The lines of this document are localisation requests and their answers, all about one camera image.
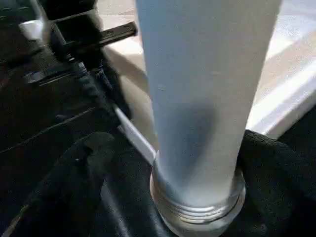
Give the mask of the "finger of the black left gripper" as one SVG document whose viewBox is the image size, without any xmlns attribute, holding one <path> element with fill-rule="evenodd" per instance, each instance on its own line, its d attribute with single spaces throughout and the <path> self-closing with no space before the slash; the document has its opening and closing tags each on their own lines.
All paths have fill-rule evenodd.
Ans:
<svg viewBox="0 0 316 237">
<path fill-rule="evenodd" d="M 128 118 L 132 112 L 123 94 L 119 75 L 106 58 L 96 60 L 91 65 L 83 61 L 69 62 L 77 76 L 77 81 L 87 96 L 111 115 L 117 106 Z"/>
</svg>

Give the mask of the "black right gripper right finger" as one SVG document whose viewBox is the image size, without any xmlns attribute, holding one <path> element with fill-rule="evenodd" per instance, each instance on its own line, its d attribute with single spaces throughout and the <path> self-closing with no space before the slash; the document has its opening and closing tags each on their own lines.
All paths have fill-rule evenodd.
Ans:
<svg viewBox="0 0 316 237">
<path fill-rule="evenodd" d="M 237 162 L 246 193 L 270 237 L 316 235 L 316 163 L 288 145 L 246 130 Z"/>
</svg>

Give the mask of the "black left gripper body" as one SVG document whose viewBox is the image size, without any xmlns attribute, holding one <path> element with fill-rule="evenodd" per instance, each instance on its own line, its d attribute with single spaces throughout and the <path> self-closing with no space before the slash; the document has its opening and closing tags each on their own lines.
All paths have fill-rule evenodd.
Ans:
<svg viewBox="0 0 316 237">
<path fill-rule="evenodd" d="M 135 22 L 102 31 L 95 0 L 41 0 L 39 5 L 51 28 L 49 47 L 59 61 L 138 34 Z"/>
</svg>

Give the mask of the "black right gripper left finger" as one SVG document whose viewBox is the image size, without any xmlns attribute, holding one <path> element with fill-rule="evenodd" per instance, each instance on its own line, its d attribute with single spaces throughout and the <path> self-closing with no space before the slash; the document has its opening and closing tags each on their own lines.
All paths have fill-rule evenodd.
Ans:
<svg viewBox="0 0 316 237">
<path fill-rule="evenodd" d="M 88 237 L 115 138 L 93 132 L 76 141 L 28 196 L 3 237 Z"/>
</svg>

